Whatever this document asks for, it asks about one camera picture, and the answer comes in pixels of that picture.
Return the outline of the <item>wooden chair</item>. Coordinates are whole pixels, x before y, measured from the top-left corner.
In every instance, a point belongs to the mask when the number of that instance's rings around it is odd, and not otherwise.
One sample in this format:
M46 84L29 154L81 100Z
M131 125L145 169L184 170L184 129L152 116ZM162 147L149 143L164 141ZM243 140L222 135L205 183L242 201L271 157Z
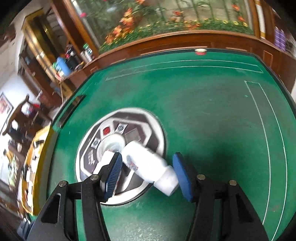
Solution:
M25 104L28 104L36 112L33 117L29 117L22 112L22 108ZM16 107L9 117L2 135L9 135L14 141L20 144L27 143L43 128L42 124L36 122L37 118L42 118L47 123L52 121L42 109L37 108L29 101L29 95L27 94L25 99Z

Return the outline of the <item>white bottle with cap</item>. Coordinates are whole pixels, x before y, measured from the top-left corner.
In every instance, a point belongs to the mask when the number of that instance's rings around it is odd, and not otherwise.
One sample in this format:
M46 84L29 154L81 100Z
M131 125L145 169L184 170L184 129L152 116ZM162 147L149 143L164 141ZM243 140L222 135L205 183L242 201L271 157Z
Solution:
M152 183L166 196L171 196L179 186L172 166L141 143L132 141L121 152L124 164L147 183Z

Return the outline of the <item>framed wall painting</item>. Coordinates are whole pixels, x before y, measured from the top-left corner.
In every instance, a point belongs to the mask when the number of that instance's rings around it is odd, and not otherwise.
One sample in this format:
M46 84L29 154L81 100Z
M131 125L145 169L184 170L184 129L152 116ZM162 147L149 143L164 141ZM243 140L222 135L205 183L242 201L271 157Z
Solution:
M3 132L4 127L6 127L9 116L11 115L11 112L13 111L14 107L9 102L9 100L6 98L4 93L1 93L0 97L0 128L1 133Z

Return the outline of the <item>white pill bottle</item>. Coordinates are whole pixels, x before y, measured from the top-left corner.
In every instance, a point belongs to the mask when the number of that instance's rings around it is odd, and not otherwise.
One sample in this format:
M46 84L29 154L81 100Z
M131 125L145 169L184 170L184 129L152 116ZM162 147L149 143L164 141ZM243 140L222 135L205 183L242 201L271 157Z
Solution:
M114 156L115 152L112 152L112 151L105 151L103 153L103 156L101 158L101 160L97 163L94 171L93 171L93 175L97 175L100 170L102 169L103 166L106 166L106 165L109 165L113 156Z

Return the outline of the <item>wooden cabinet ledge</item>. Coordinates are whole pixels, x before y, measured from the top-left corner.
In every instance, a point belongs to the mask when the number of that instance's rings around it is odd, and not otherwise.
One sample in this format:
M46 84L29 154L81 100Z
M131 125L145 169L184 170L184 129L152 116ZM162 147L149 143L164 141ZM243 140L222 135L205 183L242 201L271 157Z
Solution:
M292 91L295 84L295 57L271 42L242 33L190 30L165 33L136 40L100 54L81 70L63 79L71 90L77 89L95 71L133 57L165 50L218 48L249 52L259 56Z

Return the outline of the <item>flower mural glass panel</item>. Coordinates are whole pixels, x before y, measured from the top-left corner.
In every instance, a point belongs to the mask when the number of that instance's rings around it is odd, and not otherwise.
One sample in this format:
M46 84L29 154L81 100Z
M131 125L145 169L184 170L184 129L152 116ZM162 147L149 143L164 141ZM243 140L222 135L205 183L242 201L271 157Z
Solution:
M100 52L153 35L186 30L253 34L248 1L71 1Z

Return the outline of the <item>black phone on table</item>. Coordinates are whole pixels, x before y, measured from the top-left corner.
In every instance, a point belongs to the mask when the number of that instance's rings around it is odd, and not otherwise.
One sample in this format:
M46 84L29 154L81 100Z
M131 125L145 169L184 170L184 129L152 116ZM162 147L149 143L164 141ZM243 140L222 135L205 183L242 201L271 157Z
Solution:
M79 106L79 104L81 104L81 102L85 99L85 97L85 94L81 94L76 96L75 98L67 100L65 105L58 112L52 125L56 126L57 128L62 128L69 120L70 116L74 113L76 108Z

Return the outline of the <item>red white small cup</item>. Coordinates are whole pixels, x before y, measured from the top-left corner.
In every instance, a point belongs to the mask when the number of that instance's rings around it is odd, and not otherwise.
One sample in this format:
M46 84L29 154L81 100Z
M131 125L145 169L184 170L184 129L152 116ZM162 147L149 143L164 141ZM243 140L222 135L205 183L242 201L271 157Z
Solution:
M207 53L207 49L204 49L204 48L195 49L195 54L196 55L205 55L206 53Z

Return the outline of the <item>blue thermos jug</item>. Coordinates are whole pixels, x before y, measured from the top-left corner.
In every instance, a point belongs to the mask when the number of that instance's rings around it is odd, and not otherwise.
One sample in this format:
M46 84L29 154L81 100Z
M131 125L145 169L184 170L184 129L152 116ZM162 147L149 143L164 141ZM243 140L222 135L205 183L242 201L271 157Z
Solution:
M68 67L66 60L62 57L58 57L56 60L57 66L63 71L65 76L69 76L72 73L72 70Z

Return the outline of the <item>purple stacked items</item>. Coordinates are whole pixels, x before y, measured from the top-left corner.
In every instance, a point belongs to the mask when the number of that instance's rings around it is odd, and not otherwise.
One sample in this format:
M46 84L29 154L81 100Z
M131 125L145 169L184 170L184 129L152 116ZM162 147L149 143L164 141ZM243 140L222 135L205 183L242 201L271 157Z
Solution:
M286 42L286 37L285 37L284 31L282 29L279 29L278 27L275 27L274 45L280 48L282 51L285 51L285 42Z

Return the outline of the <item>yellow storage box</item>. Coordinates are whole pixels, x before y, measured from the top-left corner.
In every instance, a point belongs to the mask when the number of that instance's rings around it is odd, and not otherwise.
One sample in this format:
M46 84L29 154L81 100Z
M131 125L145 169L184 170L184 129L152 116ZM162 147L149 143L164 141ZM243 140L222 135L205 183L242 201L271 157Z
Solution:
M51 125L33 137L23 166L21 204L26 213L37 216L47 200L53 149L58 133Z

